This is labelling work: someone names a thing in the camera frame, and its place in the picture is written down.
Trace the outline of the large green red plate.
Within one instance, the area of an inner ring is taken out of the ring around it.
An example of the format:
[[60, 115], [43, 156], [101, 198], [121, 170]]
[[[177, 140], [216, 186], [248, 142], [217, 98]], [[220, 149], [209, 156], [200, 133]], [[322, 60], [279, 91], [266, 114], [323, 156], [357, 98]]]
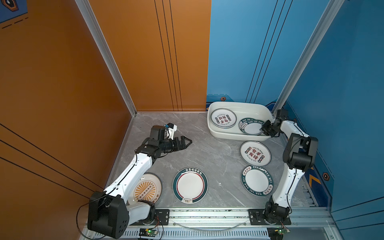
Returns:
[[173, 180], [174, 195], [185, 204], [195, 204], [201, 201], [207, 191], [207, 176], [198, 168], [184, 168], [176, 174]]

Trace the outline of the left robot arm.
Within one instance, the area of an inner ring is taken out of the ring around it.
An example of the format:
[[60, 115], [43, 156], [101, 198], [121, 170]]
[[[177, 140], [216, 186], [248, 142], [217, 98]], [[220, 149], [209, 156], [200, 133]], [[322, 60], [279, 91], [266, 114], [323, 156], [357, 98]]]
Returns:
[[102, 192], [92, 194], [87, 204], [87, 228], [104, 237], [119, 239], [129, 225], [138, 221], [152, 222], [155, 204], [145, 200], [129, 204], [130, 194], [156, 159], [185, 150], [192, 142], [185, 136], [162, 141], [147, 138], [135, 150], [132, 161], [121, 175]]

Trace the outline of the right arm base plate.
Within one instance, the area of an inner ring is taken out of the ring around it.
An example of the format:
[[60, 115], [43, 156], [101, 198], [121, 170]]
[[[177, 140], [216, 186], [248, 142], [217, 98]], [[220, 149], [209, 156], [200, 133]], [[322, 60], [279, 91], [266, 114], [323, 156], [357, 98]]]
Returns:
[[271, 215], [267, 217], [265, 215], [265, 209], [249, 209], [249, 220], [252, 226], [256, 225], [285, 225], [289, 226], [292, 224], [289, 216], [286, 218], [281, 218], [279, 216]]

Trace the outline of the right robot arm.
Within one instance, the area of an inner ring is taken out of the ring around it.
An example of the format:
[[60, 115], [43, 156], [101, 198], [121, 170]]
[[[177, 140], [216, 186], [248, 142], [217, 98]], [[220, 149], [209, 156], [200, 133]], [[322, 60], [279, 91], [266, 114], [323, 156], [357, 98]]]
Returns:
[[266, 121], [262, 130], [270, 137], [284, 133], [288, 138], [283, 152], [283, 175], [264, 210], [265, 221], [272, 225], [284, 222], [292, 213], [295, 189], [305, 172], [315, 164], [318, 139], [310, 137], [296, 122], [289, 120]]

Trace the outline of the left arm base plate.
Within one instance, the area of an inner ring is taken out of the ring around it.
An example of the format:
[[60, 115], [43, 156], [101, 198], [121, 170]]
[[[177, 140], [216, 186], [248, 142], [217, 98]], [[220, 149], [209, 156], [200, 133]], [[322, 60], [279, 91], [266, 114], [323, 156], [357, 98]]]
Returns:
[[133, 223], [133, 226], [154, 226], [160, 221], [160, 225], [167, 226], [170, 219], [169, 209], [156, 209], [155, 217], [153, 220], [140, 220]]

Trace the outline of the plate with red coin pattern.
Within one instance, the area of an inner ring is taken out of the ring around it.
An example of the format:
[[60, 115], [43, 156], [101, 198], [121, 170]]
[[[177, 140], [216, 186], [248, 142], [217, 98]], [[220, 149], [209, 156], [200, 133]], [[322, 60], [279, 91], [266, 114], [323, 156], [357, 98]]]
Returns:
[[237, 122], [236, 114], [229, 109], [216, 109], [210, 115], [211, 122], [218, 128], [232, 128]]

